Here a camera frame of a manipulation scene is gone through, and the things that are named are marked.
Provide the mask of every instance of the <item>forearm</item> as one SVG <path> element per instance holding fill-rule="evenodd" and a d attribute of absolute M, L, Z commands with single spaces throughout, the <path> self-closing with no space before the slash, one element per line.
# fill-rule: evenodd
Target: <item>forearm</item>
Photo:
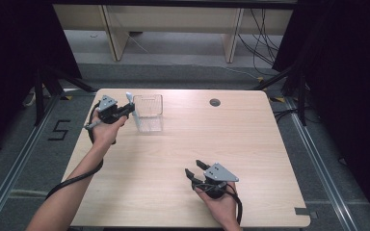
<path fill-rule="evenodd" d="M 110 145 L 95 143 L 67 179 L 93 170 L 101 162 Z M 67 230 L 70 226 L 92 176 L 68 185 L 52 194 L 32 218 L 27 230 Z"/>
<path fill-rule="evenodd" d="M 237 222 L 222 224 L 222 228 L 224 229 L 224 231 L 241 231 L 242 230 L 242 228 Z"/>

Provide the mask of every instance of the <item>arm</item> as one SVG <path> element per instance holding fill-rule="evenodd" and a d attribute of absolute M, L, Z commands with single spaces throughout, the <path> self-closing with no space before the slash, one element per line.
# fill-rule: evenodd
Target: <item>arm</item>
<path fill-rule="evenodd" d="M 84 174 L 98 166 L 126 119 L 127 117 L 123 116 L 113 124 L 100 123 L 93 128 L 94 144 L 92 148 L 67 179 Z M 98 114 L 94 112 L 92 121 L 97 120 L 99 120 Z M 39 207 L 27 230 L 67 230 L 92 178 L 92 176 L 87 177 L 52 194 Z"/>

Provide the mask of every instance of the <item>black cable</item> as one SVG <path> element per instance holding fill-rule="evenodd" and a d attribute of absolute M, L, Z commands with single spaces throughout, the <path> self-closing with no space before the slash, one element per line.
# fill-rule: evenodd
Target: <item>black cable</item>
<path fill-rule="evenodd" d="M 242 206 L 242 201 L 240 200 L 239 196 L 237 193 L 232 193 L 229 191 L 224 191 L 226 194 L 230 195 L 237 203 L 237 222 L 240 224 L 242 221 L 242 213 L 243 213 L 243 206 Z"/>
<path fill-rule="evenodd" d="M 266 38 L 267 40 L 273 45 L 273 46 L 270 46 L 271 49 L 275 50 L 275 51 L 278 51 L 278 46 L 275 45 L 272 40 L 270 39 L 270 37 L 266 34 Z"/>
<path fill-rule="evenodd" d="M 98 105 L 99 105 L 99 102 L 97 103 L 97 104 L 95 104 L 93 107 L 92 107 L 92 111 L 91 111 L 91 114 L 90 114 L 90 118 L 89 118 L 89 123 L 92 123 L 92 120 L 93 120 L 93 113 L 94 113 L 94 110 L 98 107 Z M 93 137 L 93 130 L 89 130 L 89 137 L 90 137 L 90 140 L 92 141 L 92 142 L 94 142 L 94 137 Z M 60 183 L 60 184 L 58 184 L 57 186 L 55 186 L 48 194 L 47 194 L 47 196 L 46 196 L 46 198 L 45 198 L 45 200 L 47 199 L 47 198 L 49 198 L 53 193 L 55 193 L 55 192 L 57 192 L 58 190 L 60 190 L 60 189 L 62 189 L 62 188 L 64 188 L 64 187 L 66 187 L 66 186 L 68 186 L 68 185 L 71 185 L 71 184 L 73 184 L 73 183 L 76 183 L 77 181 L 81 181 L 81 180 L 83 180 L 83 179 L 86 179 L 87 177 L 89 177 L 89 176 L 92 176 L 92 175 L 94 175 L 94 174 L 96 174 L 98 171 L 100 171 L 101 170 L 101 168 L 103 167 L 103 163 L 104 163 L 104 161 L 103 160 L 101 160 L 101 162 L 98 164 L 98 166 L 95 168 L 95 169 L 93 169 L 93 170 L 91 170 L 91 171 L 89 171 L 89 172 L 86 172 L 86 173 L 84 173 L 84 174 L 81 174 L 81 175 L 79 175 L 79 176 L 76 176 L 76 177 L 73 177 L 73 178 L 71 178 L 71 179 L 68 179 L 68 180 L 65 180 L 64 182 L 62 182 L 62 183 Z"/>
<path fill-rule="evenodd" d="M 220 190 L 221 190 L 221 192 L 230 195 L 236 201 L 236 203 L 237 203 L 237 218 L 236 218 L 236 220 L 240 224 L 240 222 L 242 221 L 242 214 L 243 214 L 242 201 L 240 200 L 239 196 L 237 195 L 236 190 L 231 185 L 229 185 L 229 184 L 226 184 L 226 185 L 229 186 L 233 190 L 233 193 L 229 192 L 227 190 L 223 190 L 223 189 L 220 189 Z M 197 186 L 210 186 L 210 188 L 208 188 L 208 189 L 206 189 L 202 192 L 197 192 L 197 193 L 206 193 L 206 192 L 208 192 L 210 190 L 213 190 L 216 187 L 218 187 L 218 185 L 211 185 L 211 184 L 204 184 L 204 183 L 195 185 L 195 187 L 197 187 Z"/>
<path fill-rule="evenodd" d="M 262 9 L 261 12 L 262 12 L 261 36 L 263 37 L 266 43 L 266 48 L 267 48 L 267 52 L 269 53 L 269 57 L 272 60 L 272 62 L 274 62 L 275 61 L 274 55 L 273 55 L 272 50 L 269 48 L 269 43 L 267 42 L 267 38 L 266 38 L 266 24 L 264 23 L 266 19 L 266 11 Z"/>
<path fill-rule="evenodd" d="M 267 45 L 267 50 L 269 51 L 270 57 L 272 57 L 273 63 L 275 62 L 276 56 L 273 53 L 272 49 L 270 48 L 271 45 L 269 44 L 270 38 L 266 33 L 266 24 L 265 24 L 265 18 L 266 18 L 266 10 L 262 9 L 262 19 L 263 19 L 263 24 L 262 24 L 262 29 L 263 29 L 263 35 L 264 35 L 264 40 L 266 41 Z"/>
<path fill-rule="evenodd" d="M 267 64 L 273 64 L 271 60 L 267 59 L 264 55 L 258 53 L 257 51 L 255 51 L 253 48 L 251 48 L 243 39 L 240 35 L 238 35 L 239 39 L 242 41 L 242 43 L 245 45 L 245 47 L 250 51 L 252 52 L 254 55 L 258 56 L 261 60 L 263 60 L 264 62 L 266 62 Z"/>
<path fill-rule="evenodd" d="M 259 41 L 262 45 L 266 45 L 266 43 L 264 43 L 263 41 Z M 270 46 L 269 48 L 270 49 L 272 49 L 272 50 L 275 50 L 275 51 L 278 51 L 278 47 L 276 46 L 276 45 L 274 45 L 273 43 L 272 43 L 272 41 L 270 40 L 270 42 L 271 42 L 271 44 L 273 45 L 273 46 Z"/>
<path fill-rule="evenodd" d="M 254 22 L 256 23 L 256 26 L 257 26 L 257 29 L 259 30 L 259 37 L 258 38 L 256 38 L 256 45 L 254 46 L 254 51 L 256 51 L 257 50 L 257 46 L 258 46 L 258 44 L 259 44 L 259 42 L 260 42 L 260 37 L 263 37 L 263 32 L 262 32 L 262 28 L 260 27 L 260 25 L 259 25 L 259 23 L 257 22 L 257 19 L 256 19 L 256 17 L 254 16 L 254 13 L 253 13 L 253 10 L 251 9 L 251 15 L 253 16 L 253 19 L 254 19 Z M 271 61 L 270 61 L 270 65 L 273 65 L 274 64 L 274 61 L 273 61 L 273 58 L 271 57 Z M 259 71 L 258 69 L 257 69 L 257 67 L 256 67 L 256 64 L 255 64 L 255 56 L 253 55 L 253 67 L 254 67 L 254 69 L 257 71 L 257 72 L 259 72 L 260 74 L 262 74 L 262 75 L 271 75 L 272 76 L 272 74 L 266 74 L 266 73 L 263 73 L 263 72 L 261 72 L 261 71 Z"/>
<path fill-rule="evenodd" d="M 304 109 L 305 110 L 314 109 L 314 107 L 305 106 Z M 277 119 L 276 123 L 278 123 L 281 120 L 282 117 L 284 117 L 286 115 L 289 115 L 289 114 L 297 113 L 298 111 L 299 111 L 299 109 L 289 109 L 289 110 L 280 111 L 280 112 L 273 112 L 273 114 L 275 114 L 275 118 Z M 309 119 L 308 117 L 306 117 L 305 119 L 307 119 L 308 121 L 313 122 L 313 123 L 322 123 L 322 121 L 314 121 L 314 120 Z"/>
<path fill-rule="evenodd" d="M 260 40 L 260 36 L 262 36 L 264 39 L 265 39 L 265 41 L 266 41 L 266 43 L 264 43 L 264 42 L 262 42 L 262 41 L 260 41 L 260 43 L 262 43 L 263 45 L 266 45 L 266 46 L 268 46 L 268 48 L 271 48 L 271 49 L 274 49 L 274 50 L 277 50 L 278 51 L 278 47 L 270 40 L 270 38 L 267 36 L 267 34 L 266 34 L 266 24 L 265 24 L 265 17 L 266 17 L 266 14 L 265 14 L 265 12 L 263 12 L 263 11 L 266 11 L 265 9 L 262 9 L 262 28 L 260 28 L 260 26 L 259 26 L 259 23 L 257 22 L 257 19 L 256 19 L 256 17 L 254 16 L 254 13 L 253 13 L 253 10 L 251 9 L 251 16 L 253 16 L 253 19 L 254 19 L 254 22 L 256 23 L 256 26 L 257 26 L 257 29 L 259 30 L 259 32 L 260 32 L 260 35 L 259 35 L 259 38 L 257 38 L 255 35 L 253 35 L 253 37 L 255 38 L 255 39 L 257 39 L 257 40 Z"/>
<path fill-rule="evenodd" d="M 93 169 L 93 170 L 91 170 L 91 171 L 89 171 L 87 173 L 81 174 L 79 176 L 73 177 L 71 179 L 65 180 L 64 182 L 62 182 L 59 185 L 57 185 L 55 188 L 53 188 L 47 194 L 47 196 L 46 196 L 45 199 L 49 198 L 53 193 L 57 192 L 59 189 L 62 189 L 62 188 L 66 187 L 68 185 L 71 185 L 71 184 L 73 184 L 73 183 L 75 183 L 77 181 L 81 181 L 83 179 L 86 179 L 89 176 L 94 175 L 96 172 L 100 171 L 102 167 L 103 167 L 103 160 L 101 160 L 101 162 L 98 164 L 98 166 L 95 169 Z"/>

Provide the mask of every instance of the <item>clear plastic container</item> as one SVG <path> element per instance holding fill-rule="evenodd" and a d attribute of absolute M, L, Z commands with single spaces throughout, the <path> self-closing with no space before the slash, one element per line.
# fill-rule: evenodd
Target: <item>clear plastic container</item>
<path fill-rule="evenodd" d="M 134 95 L 133 117 L 140 132 L 159 132 L 163 129 L 163 98 L 161 94 Z"/>

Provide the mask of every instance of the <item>person's right hand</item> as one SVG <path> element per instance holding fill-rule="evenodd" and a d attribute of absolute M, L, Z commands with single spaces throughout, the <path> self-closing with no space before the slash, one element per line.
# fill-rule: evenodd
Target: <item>person's right hand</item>
<path fill-rule="evenodd" d="M 234 182 L 228 182 L 227 184 L 236 191 Z M 230 186 L 226 187 L 227 191 L 237 193 Z M 195 188 L 195 191 L 209 208 L 212 217 L 225 231 L 240 231 L 240 225 L 236 220 L 236 201 L 230 195 L 225 193 L 222 197 L 213 199 L 198 187 Z"/>

